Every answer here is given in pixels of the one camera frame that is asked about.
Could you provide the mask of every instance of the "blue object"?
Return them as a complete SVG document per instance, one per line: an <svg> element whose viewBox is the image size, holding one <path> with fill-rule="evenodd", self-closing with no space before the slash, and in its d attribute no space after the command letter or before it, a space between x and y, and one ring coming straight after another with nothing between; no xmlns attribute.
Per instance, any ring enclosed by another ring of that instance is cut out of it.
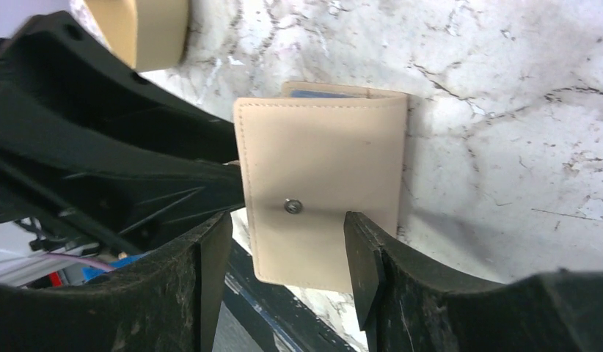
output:
<svg viewBox="0 0 603 352"><path fill-rule="evenodd" d="M122 268L123 266L125 266L127 264L131 264L132 262L138 260L139 258L144 257L145 255L146 254L132 255L130 257L126 257L121 260L118 260L117 262L109 263L109 265L113 266L116 269ZM95 269L95 268L82 268L81 272L83 273L84 278L86 279L86 282L105 273L105 271L102 271L101 269Z"/></svg>
<svg viewBox="0 0 603 352"><path fill-rule="evenodd" d="M294 90L290 92L291 98L355 98L350 95L327 93L327 92L313 92L311 90Z"/></svg>

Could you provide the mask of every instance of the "beige wallet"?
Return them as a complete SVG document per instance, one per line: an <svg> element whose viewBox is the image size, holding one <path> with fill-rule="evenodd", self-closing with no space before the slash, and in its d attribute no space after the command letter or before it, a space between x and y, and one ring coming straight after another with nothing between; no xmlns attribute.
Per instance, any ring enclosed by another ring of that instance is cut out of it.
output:
<svg viewBox="0 0 603 352"><path fill-rule="evenodd" d="M111 51L136 71L176 65L183 55L189 0L84 0Z"/></svg>
<svg viewBox="0 0 603 352"><path fill-rule="evenodd" d="M350 293L346 212L396 236L408 96L305 82L282 93L235 102L256 277Z"/></svg>

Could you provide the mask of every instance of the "white marble surface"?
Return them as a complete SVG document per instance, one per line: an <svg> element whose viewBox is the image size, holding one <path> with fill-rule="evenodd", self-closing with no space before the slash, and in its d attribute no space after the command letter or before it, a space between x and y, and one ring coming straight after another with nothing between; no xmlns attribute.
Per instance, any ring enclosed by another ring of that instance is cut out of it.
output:
<svg viewBox="0 0 603 352"><path fill-rule="evenodd" d="M193 0L191 16L183 62L144 76L225 119L290 79L413 95L410 246L500 282L603 270L603 1ZM291 290L365 349L351 297Z"/></svg>

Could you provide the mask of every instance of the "metal snap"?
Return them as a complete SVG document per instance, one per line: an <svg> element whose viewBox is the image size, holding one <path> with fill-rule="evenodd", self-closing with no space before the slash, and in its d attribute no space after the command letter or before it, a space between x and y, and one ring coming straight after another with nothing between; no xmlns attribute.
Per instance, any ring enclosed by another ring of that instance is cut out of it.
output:
<svg viewBox="0 0 603 352"><path fill-rule="evenodd" d="M291 214L299 214L304 209L302 202L297 199L287 199L284 202L284 209Z"/></svg>

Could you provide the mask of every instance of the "wire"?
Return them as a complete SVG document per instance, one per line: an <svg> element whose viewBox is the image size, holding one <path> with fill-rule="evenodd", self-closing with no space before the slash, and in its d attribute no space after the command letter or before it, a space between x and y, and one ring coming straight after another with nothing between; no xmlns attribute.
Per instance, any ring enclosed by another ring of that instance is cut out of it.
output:
<svg viewBox="0 0 603 352"><path fill-rule="evenodd" d="M35 234L38 242L41 242L43 240L49 240L51 242L63 243L63 242L67 241L66 237L57 238L55 235L51 235L48 232L46 232L43 229L43 225L40 223L40 220L38 220L36 218L29 217L29 224L25 223L23 221L23 219L14 220L13 223L16 224L16 226L20 227L21 229Z"/></svg>
<svg viewBox="0 0 603 352"><path fill-rule="evenodd" d="M93 268L97 268L102 271L105 271L106 273L113 271L115 269L113 266L99 262L98 260L95 260L92 258L77 257L76 255L70 255L70 254L45 253L45 254L40 255L40 257L47 257L47 258L57 259L57 260L68 260L68 261L73 261L73 262L77 262L77 263L81 263L81 264L86 264Z"/></svg>

